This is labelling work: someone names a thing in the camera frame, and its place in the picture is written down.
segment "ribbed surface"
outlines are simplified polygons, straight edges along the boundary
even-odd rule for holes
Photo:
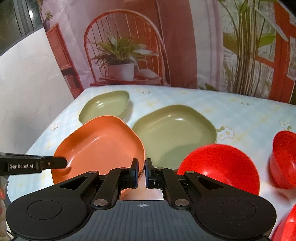
[[[112,209],[95,211],[82,229],[61,239],[61,241],[218,240],[221,239],[203,231],[189,212],[175,210],[167,201],[117,201]]]

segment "printed backdrop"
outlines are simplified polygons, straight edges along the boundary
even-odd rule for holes
[[[277,0],[37,4],[75,98],[90,86],[147,84],[296,104],[296,18]],[[122,57],[120,46],[134,47],[132,58],[115,61]]]

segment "green plate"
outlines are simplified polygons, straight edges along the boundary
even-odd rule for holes
[[[213,124],[183,105],[167,106],[142,117],[133,131],[143,142],[146,158],[151,158],[154,167],[173,170],[192,151],[217,139]]]
[[[124,118],[127,112],[129,93],[126,91],[113,91],[98,95],[88,101],[79,114],[82,124],[103,115],[112,115]]]

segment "checkered tablecloth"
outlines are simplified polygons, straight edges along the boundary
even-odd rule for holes
[[[91,98],[115,90],[126,90],[130,94],[130,108],[124,118],[130,127],[139,118],[164,106],[184,104],[194,108],[216,127],[217,143],[235,146],[253,160],[260,175],[260,196],[275,206],[278,214],[277,222],[295,204],[295,190],[282,190],[270,185],[267,166],[275,134],[285,129],[293,132],[296,130],[296,106],[266,99],[147,85],[91,87],[51,123],[30,148],[28,154],[53,155],[58,145],[81,126],[78,115],[83,106]],[[8,195],[13,201],[52,184],[50,170],[43,171],[41,174],[11,176]],[[149,199],[161,199],[162,195],[157,191],[150,194]]]

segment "triangular cutout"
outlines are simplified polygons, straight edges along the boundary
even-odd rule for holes
[[[219,188],[223,188],[222,186],[216,184],[216,183],[213,183],[207,179],[204,179],[202,177],[198,177],[197,178],[198,181],[204,186],[205,189],[207,190],[213,190],[213,189],[219,189]]]
[[[78,179],[74,179],[72,181],[69,181],[63,185],[60,186],[60,188],[65,188],[65,189],[71,189],[71,190],[76,190],[81,186],[82,183],[87,179],[87,177],[80,177]]]

